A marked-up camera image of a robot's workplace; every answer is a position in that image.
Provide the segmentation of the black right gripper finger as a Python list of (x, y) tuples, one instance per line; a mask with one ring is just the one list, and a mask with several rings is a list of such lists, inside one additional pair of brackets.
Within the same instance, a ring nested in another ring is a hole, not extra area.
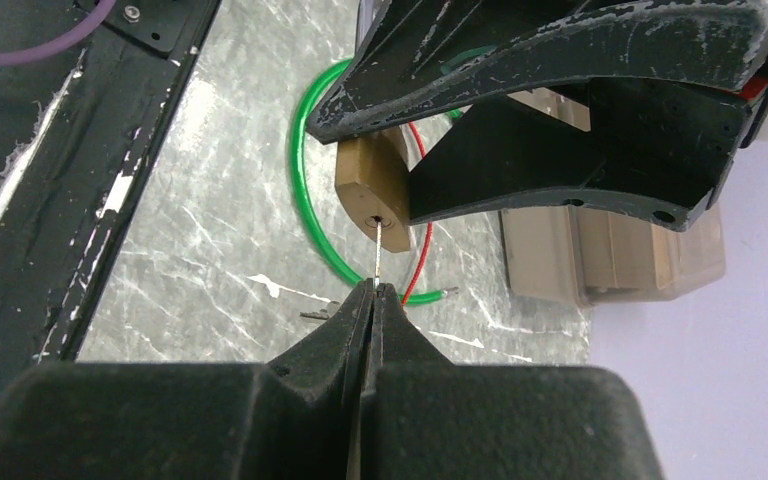
[(470, 107), (409, 175), (414, 224), (588, 207), (683, 232), (717, 200), (753, 106), (666, 81), (594, 80), (582, 130), (509, 97)]
[(736, 91), (767, 54), (768, 1), (386, 1), (306, 128), (332, 143), (594, 78)]

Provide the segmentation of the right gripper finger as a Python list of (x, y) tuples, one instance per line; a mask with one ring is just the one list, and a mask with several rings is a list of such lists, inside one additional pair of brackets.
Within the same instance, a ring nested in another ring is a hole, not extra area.
[(374, 285), (267, 363), (50, 363), (0, 400), (0, 479), (346, 479)]
[(363, 289), (364, 479), (659, 479), (639, 402), (584, 366), (456, 365), (394, 289)]

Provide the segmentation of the green cable lock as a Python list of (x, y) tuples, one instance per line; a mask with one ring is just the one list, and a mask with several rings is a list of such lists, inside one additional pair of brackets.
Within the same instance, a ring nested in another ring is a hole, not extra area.
[[(327, 67), (304, 91), (289, 123), (287, 161), (296, 211), (315, 251), (339, 279), (349, 286), (355, 286), (362, 281), (362, 277), (340, 256), (323, 230), (311, 200), (305, 169), (305, 123), (315, 103), (347, 69), (350, 62), (351, 60), (346, 58)], [(415, 289), (406, 306), (436, 303), (457, 292), (455, 287), (420, 293)]]

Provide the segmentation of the brass padlock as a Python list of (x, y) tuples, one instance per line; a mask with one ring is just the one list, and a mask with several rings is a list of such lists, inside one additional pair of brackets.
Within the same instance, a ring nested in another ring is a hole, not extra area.
[(411, 249), (409, 147), (400, 126), (337, 143), (334, 189), (343, 210), (391, 253)]

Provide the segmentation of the red cable padlock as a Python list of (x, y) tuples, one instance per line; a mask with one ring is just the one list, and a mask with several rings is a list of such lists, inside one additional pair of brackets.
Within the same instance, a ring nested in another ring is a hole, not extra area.
[[(408, 128), (409, 128), (409, 130), (410, 130), (410, 132), (411, 132), (411, 134), (412, 134), (412, 136), (414, 138), (414, 141), (416, 143), (416, 146), (417, 146), (417, 149), (418, 149), (418, 152), (419, 152), (419, 156), (420, 156), (420, 158), (423, 158), (425, 156), (425, 154), (426, 154), (426, 148), (425, 148), (424, 142), (423, 142), (423, 140), (421, 138), (421, 134), (420, 134), (417, 126), (413, 122), (409, 122), (408, 123)], [(425, 235), (424, 235), (424, 238), (423, 238), (422, 248), (420, 250), (420, 255), (419, 255), (419, 258), (418, 258), (418, 261), (417, 261), (416, 268), (415, 268), (414, 273), (413, 273), (413, 275), (411, 277), (410, 283), (408, 284), (404, 294), (402, 295), (402, 299), (401, 299), (401, 305), (402, 306), (406, 306), (409, 303), (409, 301), (410, 301), (410, 299), (412, 297), (412, 294), (414, 292), (414, 289), (416, 288), (416, 285), (419, 282), (421, 273), (422, 273), (423, 268), (425, 266), (425, 263), (427, 261), (427, 257), (428, 257), (429, 250), (430, 250), (431, 243), (432, 243), (432, 238), (433, 238), (433, 224), (432, 223), (428, 223), (426, 225), (426, 232), (425, 232)]]

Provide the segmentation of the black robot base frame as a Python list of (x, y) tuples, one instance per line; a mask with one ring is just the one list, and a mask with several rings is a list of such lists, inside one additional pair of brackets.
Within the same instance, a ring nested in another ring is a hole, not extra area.
[(216, 1), (0, 1), (0, 394), (83, 343)]

